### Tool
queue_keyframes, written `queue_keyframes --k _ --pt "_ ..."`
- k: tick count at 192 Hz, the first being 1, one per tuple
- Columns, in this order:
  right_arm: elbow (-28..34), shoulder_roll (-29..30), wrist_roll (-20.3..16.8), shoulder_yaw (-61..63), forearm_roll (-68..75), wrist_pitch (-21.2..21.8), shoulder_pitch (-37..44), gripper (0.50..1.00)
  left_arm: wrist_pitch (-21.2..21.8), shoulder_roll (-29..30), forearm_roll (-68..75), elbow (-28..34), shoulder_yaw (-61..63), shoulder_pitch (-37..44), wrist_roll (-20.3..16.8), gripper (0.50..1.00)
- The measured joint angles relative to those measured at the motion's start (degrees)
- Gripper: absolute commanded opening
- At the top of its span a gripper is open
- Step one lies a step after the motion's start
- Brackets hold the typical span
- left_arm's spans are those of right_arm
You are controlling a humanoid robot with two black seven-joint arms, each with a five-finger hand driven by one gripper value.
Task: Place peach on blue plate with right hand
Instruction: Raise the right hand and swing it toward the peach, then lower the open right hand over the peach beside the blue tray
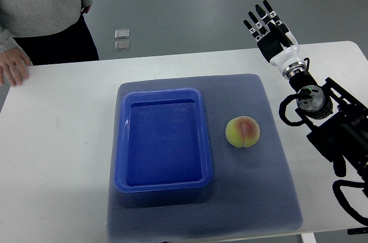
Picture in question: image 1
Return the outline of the person's bare hand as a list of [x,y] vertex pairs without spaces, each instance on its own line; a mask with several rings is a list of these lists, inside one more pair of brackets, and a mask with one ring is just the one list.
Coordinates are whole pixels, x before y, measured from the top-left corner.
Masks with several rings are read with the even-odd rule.
[[7,80],[11,86],[21,86],[29,79],[30,58],[20,49],[12,48],[1,53],[1,86]]

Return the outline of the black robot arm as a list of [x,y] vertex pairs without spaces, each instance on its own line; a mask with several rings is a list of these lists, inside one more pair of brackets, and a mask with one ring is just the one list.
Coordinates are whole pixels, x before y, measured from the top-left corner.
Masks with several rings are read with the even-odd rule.
[[299,55],[298,42],[267,0],[256,5],[243,23],[265,60],[288,80],[294,94],[279,106],[280,119],[291,127],[306,125],[309,142],[333,165],[339,180],[332,185],[340,206],[360,224],[360,215],[342,187],[367,194],[367,107],[331,78],[320,86],[309,72],[309,58]]

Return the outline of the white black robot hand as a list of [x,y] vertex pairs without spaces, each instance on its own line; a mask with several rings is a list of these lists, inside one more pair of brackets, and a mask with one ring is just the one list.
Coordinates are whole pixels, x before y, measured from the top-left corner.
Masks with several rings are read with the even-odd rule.
[[304,59],[298,54],[298,42],[287,26],[282,24],[269,2],[264,0],[263,5],[268,14],[260,5],[255,5],[255,10],[263,25],[253,12],[249,11],[248,15],[264,37],[247,20],[244,20],[243,24],[257,41],[257,46],[266,61],[278,67],[285,79],[290,79],[296,73],[304,71]]

